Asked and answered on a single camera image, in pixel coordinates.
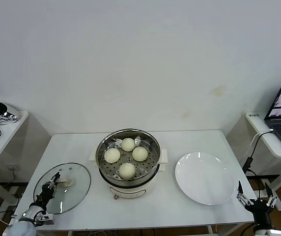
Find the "white robotic arm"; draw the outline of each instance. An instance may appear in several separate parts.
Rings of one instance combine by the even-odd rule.
[[[239,182],[237,199],[244,208],[254,216],[255,236],[281,236],[281,230],[276,230],[271,223],[269,213],[273,211],[277,197],[274,197],[270,187],[265,184],[268,200],[249,199],[243,193],[241,182]]]
[[[2,236],[36,236],[36,227],[53,224],[53,214],[47,214],[47,204],[54,196],[57,180],[60,173],[57,172],[50,181],[41,188],[42,192],[37,195],[37,200],[30,204],[27,211],[16,217],[16,222],[8,226]]]

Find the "wooden floor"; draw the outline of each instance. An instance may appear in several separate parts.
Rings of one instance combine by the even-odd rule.
[[[257,182],[254,180],[251,180],[251,185],[254,189],[257,189]],[[25,188],[19,189],[17,195],[21,196]],[[278,196],[281,199],[281,188],[277,191]],[[5,222],[10,221],[10,215],[11,212],[7,212],[4,218]],[[274,226],[277,229],[281,229],[281,211],[274,210],[271,213],[271,220]],[[233,232],[230,234],[231,236],[240,236],[242,230],[247,226],[242,226],[239,230]],[[0,222],[0,236],[2,235],[2,232],[4,231],[6,225]],[[143,229],[143,230],[117,230],[117,231],[103,231],[98,233],[93,232],[73,232],[73,236],[181,236],[181,235],[199,235],[199,234],[207,234],[208,230],[207,227],[185,227],[185,228],[163,228],[163,229]],[[67,232],[49,232],[46,233],[46,235],[50,236],[67,236]],[[248,229],[244,236],[253,236],[253,230],[252,228]]]

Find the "white wall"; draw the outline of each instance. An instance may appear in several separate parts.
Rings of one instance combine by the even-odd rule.
[[[51,135],[227,135],[280,85],[279,0],[0,0],[0,101]]]

